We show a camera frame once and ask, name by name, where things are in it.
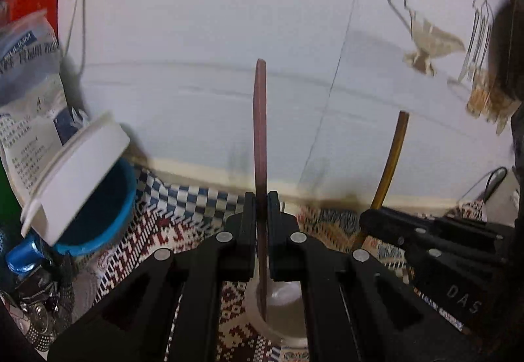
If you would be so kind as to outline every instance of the blue bowl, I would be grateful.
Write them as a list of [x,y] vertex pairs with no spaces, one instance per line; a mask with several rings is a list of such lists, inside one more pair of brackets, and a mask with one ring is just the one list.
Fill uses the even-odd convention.
[[83,256],[112,243],[133,215],[136,178],[133,167],[120,158],[67,227],[54,249]]

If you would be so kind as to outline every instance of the brown wooden stick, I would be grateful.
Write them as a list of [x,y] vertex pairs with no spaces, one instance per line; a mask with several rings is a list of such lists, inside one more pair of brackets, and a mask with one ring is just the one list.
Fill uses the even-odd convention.
[[260,277],[260,312],[267,310],[267,122],[266,62],[257,61],[253,90],[253,140],[255,152],[255,194],[257,216],[258,270]]
[[[395,174],[395,169],[397,168],[400,151],[402,151],[405,132],[408,129],[408,121],[409,113],[400,111],[398,113],[395,134],[393,135],[393,142],[391,142],[391,148],[389,149],[388,160],[386,161],[386,166],[384,167],[381,181],[378,184],[377,192],[375,192],[375,197],[373,198],[370,208],[382,207],[384,199],[386,198],[389,185],[391,185],[391,180],[393,179],[393,174]],[[367,235],[360,231],[357,236],[355,236],[355,241],[353,241],[351,250],[354,251],[362,247],[364,241],[366,241],[366,238]]]

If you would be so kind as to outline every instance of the wall baseboard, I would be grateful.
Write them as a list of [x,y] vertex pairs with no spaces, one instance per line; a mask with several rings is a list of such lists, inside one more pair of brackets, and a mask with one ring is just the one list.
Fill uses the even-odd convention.
[[[147,158],[132,154],[124,155],[129,161],[140,164],[155,172],[160,179],[170,184],[200,185],[243,194],[254,191],[254,177],[236,175],[226,170],[199,164],[182,163],[164,158]],[[373,195],[358,195],[350,198],[317,198],[301,190],[297,185],[285,182],[268,182],[268,191],[277,190],[282,201],[312,207],[351,209],[358,213],[369,208]],[[388,195],[384,206],[406,213],[428,213],[443,215],[455,207],[457,201],[450,198],[434,198],[407,195]]]

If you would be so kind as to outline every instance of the blue bucket rim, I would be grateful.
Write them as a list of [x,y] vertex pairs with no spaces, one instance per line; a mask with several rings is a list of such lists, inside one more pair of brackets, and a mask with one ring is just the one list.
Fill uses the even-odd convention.
[[122,209],[120,210],[119,214],[116,216],[115,220],[111,223],[111,225],[109,225],[108,228],[105,231],[103,231],[103,233],[101,233],[91,241],[88,241],[81,245],[68,245],[61,244],[59,242],[56,243],[53,248],[59,254],[65,255],[67,252],[69,252],[73,257],[76,257],[84,256],[86,254],[90,254],[91,252],[97,251],[113,239],[113,237],[120,230],[124,222],[127,221],[127,219],[129,218],[129,215],[133,210],[133,205],[136,196],[135,171],[133,169],[133,166],[131,166],[131,164],[124,158],[119,158],[114,164],[114,166],[116,166],[116,164],[120,164],[120,166],[124,170],[126,184],[128,187],[130,187],[130,189],[127,190],[127,195],[124,202],[122,203]]

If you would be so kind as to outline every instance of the plastic bag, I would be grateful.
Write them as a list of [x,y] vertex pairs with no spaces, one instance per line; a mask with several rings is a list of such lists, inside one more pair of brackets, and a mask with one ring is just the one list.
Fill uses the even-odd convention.
[[20,205],[41,171],[77,131],[60,80],[60,46],[31,13],[0,29],[0,155]]

